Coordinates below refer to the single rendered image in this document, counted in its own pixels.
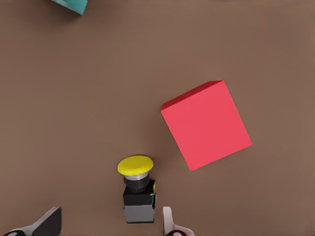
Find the red cube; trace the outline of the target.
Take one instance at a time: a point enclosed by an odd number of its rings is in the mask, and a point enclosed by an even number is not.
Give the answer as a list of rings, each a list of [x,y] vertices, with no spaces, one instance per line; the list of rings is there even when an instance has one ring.
[[[252,145],[223,80],[165,102],[160,112],[191,171]]]

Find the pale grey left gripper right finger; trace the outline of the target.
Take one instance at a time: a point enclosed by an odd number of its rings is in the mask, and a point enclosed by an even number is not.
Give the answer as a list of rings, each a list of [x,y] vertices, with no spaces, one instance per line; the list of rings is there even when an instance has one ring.
[[[163,207],[163,236],[194,236],[191,229],[176,225],[173,222],[172,209]]]

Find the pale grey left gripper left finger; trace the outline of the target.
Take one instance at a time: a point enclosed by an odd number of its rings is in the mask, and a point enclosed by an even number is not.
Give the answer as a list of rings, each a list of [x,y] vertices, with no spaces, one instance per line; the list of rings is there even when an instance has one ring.
[[[3,236],[59,236],[62,230],[62,208],[52,207],[31,225],[13,229]]]

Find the yellow push button switch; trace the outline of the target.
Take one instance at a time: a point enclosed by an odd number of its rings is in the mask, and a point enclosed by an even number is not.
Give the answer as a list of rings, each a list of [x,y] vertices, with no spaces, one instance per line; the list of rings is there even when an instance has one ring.
[[[133,155],[118,164],[126,185],[123,214],[128,224],[154,222],[156,181],[150,178],[153,166],[153,160],[145,155]]]

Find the teal cube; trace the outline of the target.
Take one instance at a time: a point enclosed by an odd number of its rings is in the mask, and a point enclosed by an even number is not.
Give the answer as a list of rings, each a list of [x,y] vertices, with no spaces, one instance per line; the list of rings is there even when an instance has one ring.
[[[66,7],[79,15],[83,15],[88,3],[88,0],[51,0],[61,6]]]

